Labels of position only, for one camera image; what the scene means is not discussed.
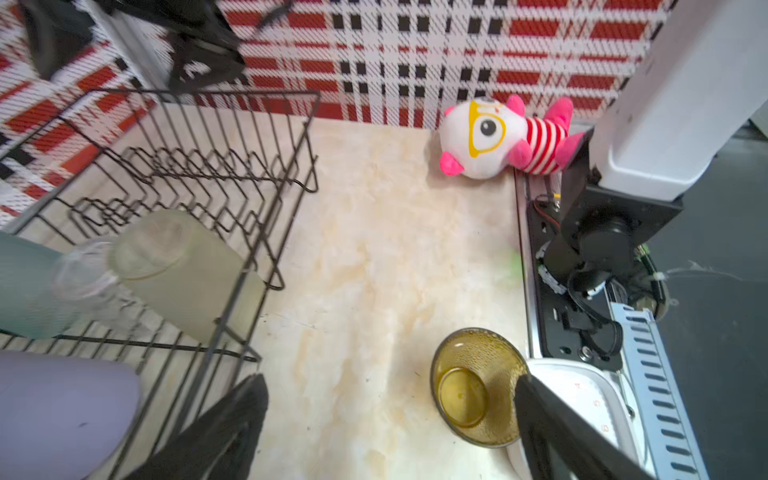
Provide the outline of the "teal textured plastic cup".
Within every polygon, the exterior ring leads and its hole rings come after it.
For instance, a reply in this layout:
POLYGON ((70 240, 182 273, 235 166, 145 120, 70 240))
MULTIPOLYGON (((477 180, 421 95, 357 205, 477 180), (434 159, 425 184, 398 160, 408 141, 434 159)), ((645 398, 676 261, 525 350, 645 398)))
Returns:
POLYGON ((61 254, 14 235, 1 235, 1 329, 30 339, 64 333, 79 320, 52 290, 61 254))

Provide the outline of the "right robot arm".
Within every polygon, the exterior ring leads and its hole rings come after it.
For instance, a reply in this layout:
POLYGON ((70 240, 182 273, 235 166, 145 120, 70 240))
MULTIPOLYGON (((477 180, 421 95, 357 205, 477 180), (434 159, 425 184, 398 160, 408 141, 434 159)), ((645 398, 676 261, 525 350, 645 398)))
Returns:
POLYGON ((463 101, 564 99, 603 187, 671 200, 767 98, 763 1, 119 1, 199 36, 226 87, 321 96, 320 118, 433 130, 463 101))

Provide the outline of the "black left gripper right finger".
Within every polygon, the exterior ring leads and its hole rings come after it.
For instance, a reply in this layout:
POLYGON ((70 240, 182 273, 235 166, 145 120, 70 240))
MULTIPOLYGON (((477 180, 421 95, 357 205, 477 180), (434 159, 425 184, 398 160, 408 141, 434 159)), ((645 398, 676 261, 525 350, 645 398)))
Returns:
POLYGON ((533 375, 518 379, 514 403, 533 479, 650 477, 533 375))

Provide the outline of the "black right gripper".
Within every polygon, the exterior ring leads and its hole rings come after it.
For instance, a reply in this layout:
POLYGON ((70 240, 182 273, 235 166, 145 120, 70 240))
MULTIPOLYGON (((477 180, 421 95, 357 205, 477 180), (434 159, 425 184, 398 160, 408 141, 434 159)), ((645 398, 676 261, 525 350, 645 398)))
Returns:
POLYGON ((173 60, 167 81, 172 93, 192 93, 237 79, 245 69, 240 40, 213 1, 109 1, 120 11, 167 30, 173 60))

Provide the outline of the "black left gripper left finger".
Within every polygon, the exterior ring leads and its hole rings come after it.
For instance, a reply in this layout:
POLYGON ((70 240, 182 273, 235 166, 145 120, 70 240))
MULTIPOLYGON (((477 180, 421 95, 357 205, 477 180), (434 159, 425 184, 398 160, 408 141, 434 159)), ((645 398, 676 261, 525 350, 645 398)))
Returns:
POLYGON ((246 377, 130 479, 246 479, 269 406, 265 377, 246 377))

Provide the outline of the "olive glass cup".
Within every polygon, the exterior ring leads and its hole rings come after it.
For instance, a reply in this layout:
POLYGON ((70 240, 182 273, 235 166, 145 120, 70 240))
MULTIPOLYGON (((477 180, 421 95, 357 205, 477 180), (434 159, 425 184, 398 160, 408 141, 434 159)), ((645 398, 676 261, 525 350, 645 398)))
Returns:
POLYGON ((430 389, 454 434, 479 447, 504 448, 520 437, 515 388, 528 373, 524 355, 503 336, 485 328, 463 328, 435 351, 430 389))

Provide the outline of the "purple plastic cup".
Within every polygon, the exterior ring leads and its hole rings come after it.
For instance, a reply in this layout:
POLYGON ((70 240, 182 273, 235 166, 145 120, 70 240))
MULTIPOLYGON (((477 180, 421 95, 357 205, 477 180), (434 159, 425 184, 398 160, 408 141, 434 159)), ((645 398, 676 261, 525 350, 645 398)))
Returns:
POLYGON ((128 365, 3 351, 1 477, 88 477, 120 445, 140 399, 128 365))

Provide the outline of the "clear glass cup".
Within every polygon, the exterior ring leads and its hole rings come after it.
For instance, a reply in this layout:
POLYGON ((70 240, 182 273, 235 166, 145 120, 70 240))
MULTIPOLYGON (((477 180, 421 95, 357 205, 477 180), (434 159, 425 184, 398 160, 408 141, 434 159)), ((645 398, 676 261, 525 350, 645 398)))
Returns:
POLYGON ((52 291, 61 301, 75 307, 89 321, 131 337, 154 332, 146 321, 148 309, 122 284, 110 267, 114 237, 96 237, 75 246, 55 263, 52 291))

